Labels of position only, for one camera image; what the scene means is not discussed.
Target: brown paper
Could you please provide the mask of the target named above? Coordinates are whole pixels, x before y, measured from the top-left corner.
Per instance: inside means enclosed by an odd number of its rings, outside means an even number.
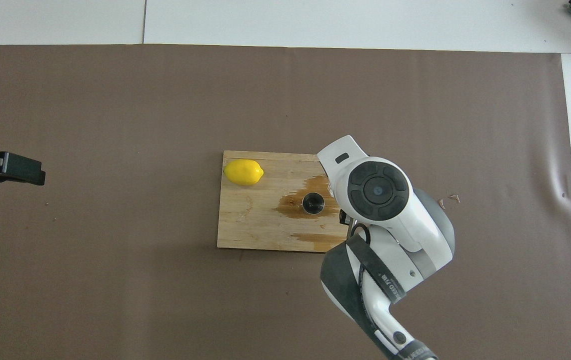
[[[444,360],[571,359],[560,55],[185,45],[0,46],[0,151],[47,173],[0,184],[0,359],[383,358],[322,254],[216,246],[223,150],[346,134],[454,224],[400,323]]]

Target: black circular button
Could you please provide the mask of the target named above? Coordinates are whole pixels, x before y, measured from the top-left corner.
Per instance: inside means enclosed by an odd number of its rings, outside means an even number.
[[[406,342],[406,337],[401,331],[395,331],[392,337],[397,344],[405,344]]]
[[[399,215],[410,196],[404,173],[379,161],[366,161],[355,167],[347,191],[354,210],[372,221],[386,221]]]
[[[365,198],[373,204],[385,204],[393,196],[393,183],[386,177],[373,177],[363,186]]]

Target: wooden cutting board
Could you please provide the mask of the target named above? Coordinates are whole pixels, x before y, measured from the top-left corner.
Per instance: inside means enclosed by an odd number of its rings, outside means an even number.
[[[255,160],[265,174],[251,186],[230,182],[223,168],[236,159]],[[308,214],[302,207],[304,196],[311,192],[324,198],[319,214]],[[219,248],[324,253],[346,239],[348,227],[339,223],[339,211],[317,155],[223,152]]]

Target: lemon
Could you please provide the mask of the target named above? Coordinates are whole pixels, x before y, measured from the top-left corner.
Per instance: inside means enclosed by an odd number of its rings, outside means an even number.
[[[263,169],[258,162],[249,159],[236,159],[223,169],[225,177],[237,185],[254,185],[263,176]]]

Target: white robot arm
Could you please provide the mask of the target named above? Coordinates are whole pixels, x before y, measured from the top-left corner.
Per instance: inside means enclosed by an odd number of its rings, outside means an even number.
[[[325,255],[327,296],[389,360],[437,356],[390,314],[407,291],[450,262],[455,233],[441,207],[393,162],[368,156],[350,135],[318,153],[349,226]]]

